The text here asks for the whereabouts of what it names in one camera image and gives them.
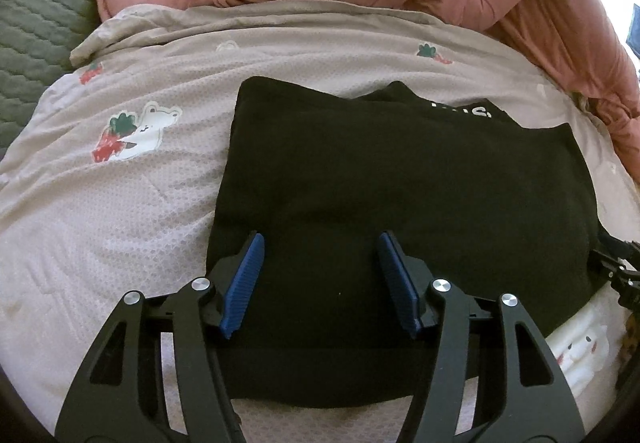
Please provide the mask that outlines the black printed sweater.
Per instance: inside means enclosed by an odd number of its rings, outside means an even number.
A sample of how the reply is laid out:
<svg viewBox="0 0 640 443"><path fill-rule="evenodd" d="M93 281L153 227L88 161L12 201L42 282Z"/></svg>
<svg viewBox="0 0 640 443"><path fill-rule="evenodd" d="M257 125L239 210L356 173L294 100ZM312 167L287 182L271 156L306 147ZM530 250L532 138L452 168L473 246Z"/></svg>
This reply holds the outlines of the black printed sweater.
<svg viewBox="0 0 640 443"><path fill-rule="evenodd" d="M265 260L220 351L229 394L314 408L408 397L427 356L401 326L378 238L469 295L519 297L544 335L601 288L592 178L572 129L400 82L339 98L262 77L238 93L207 261Z"/></svg>

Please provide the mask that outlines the beige strawberry print bedsheet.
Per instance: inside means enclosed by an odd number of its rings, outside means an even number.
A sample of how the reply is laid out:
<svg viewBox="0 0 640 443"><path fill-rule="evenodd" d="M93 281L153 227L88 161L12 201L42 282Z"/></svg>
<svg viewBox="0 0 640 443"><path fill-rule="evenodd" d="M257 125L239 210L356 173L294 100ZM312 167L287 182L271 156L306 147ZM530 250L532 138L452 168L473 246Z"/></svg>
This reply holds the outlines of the beige strawberry print bedsheet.
<svg viewBox="0 0 640 443"><path fill-rule="evenodd" d="M404 82L519 124L568 123L599 215L639 235L639 191L608 132L524 56L406 10L278 1L137 5L73 50L1 163L1 365L47 431L90 342L126 291L201 274L240 84L276 78L341 97Z"/></svg>

